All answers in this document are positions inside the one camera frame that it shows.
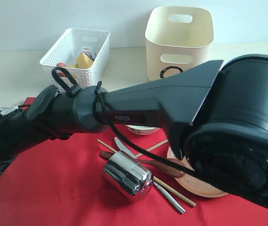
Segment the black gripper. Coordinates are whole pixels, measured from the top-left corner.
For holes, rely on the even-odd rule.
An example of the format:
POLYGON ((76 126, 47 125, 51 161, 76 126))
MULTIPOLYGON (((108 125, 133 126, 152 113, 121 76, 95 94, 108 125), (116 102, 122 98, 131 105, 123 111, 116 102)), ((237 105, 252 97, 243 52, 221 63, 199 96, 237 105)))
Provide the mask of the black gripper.
POLYGON ((14 109, 7 115, 2 115, 0 111, 0 176, 18 154, 48 139, 66 140, 71 136, 58 131, 47 131, 28 120, 29 109, 14 109))

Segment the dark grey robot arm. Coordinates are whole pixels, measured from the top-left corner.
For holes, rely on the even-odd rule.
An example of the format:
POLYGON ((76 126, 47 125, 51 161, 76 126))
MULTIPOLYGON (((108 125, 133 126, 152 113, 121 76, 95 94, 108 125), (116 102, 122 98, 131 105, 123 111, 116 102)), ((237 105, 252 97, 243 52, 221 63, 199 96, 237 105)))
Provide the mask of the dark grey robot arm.
POLYGON ((211 60, 160 80, 109 92, 81 88, 63 67, 27 109, 0 110, 0 176, 22 152, 75 133, 111 128, 138 152, 268 209, 268 55, 211 60), (116 125, 162 128, 179 160, 132 144, 116 125))

